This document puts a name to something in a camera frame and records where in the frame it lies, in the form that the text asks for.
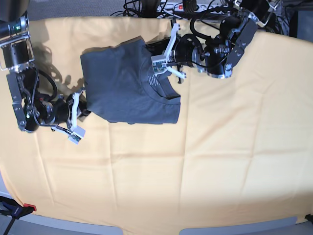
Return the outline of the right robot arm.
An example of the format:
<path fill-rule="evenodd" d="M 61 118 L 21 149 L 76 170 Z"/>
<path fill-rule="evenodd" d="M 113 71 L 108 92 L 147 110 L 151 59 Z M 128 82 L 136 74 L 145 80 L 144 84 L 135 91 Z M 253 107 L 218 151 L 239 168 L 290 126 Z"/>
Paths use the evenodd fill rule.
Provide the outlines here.
<path fill-rule="evenodd" d="M 51 76 L 35 65 L 28 6 L 27 0 L 0 2 L 0 48 L 4 56 L 0 69 L 9 72 L 6 77 L 18 127 L 29 133 L 40 126 L 49 127 L 79 140 L 85 130 L 77 119 L 90 114 L 87 103 L 80 99 L 84 88 L 64 98 Z"/>

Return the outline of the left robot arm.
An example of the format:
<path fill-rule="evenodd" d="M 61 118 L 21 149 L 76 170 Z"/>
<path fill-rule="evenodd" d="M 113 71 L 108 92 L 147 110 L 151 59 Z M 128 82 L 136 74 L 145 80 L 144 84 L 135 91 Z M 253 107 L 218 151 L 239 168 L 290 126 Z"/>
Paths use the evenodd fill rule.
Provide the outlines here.
<path fill-rule="evenodd" d="M 170 37 L 146 44 L 154 73 L 169 71 L 183 80 L 186 74 L 181 68 L 188 66 L 213 78 L 229 78 L 254 34 L 267 25 L 279 4 L 278 0 L 235 0 L 227 7 L 208 7 L 191 18 L 191 32 L 183 36 L 179 35 L 180 24 L 171 20 Z M 207 19 L 213 12 L 226 13 L 220 20 L 219 34 L 211 37 L 196 31 L 195 22 Z"/>

